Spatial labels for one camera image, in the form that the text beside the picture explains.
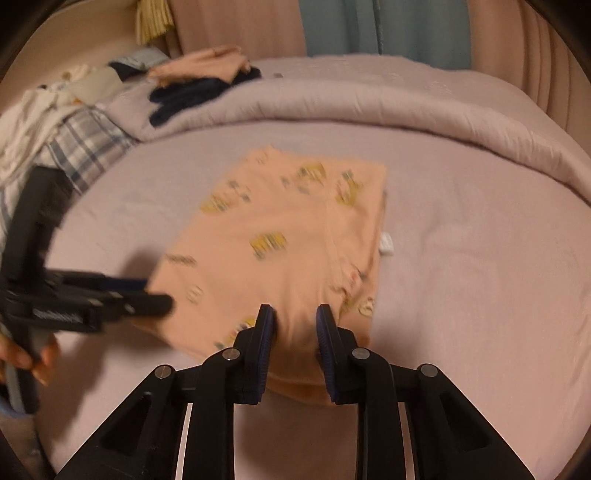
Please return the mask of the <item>left hand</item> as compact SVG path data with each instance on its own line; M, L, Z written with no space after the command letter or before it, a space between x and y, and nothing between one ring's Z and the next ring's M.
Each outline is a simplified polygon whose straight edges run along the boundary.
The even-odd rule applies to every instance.
M59 356L60 347L53 333L49 335L38 360L34 360L23 348L2 334L0 336L1 384L6 383L6 367L12 366L30 371L41 385L47 386L54 376Z

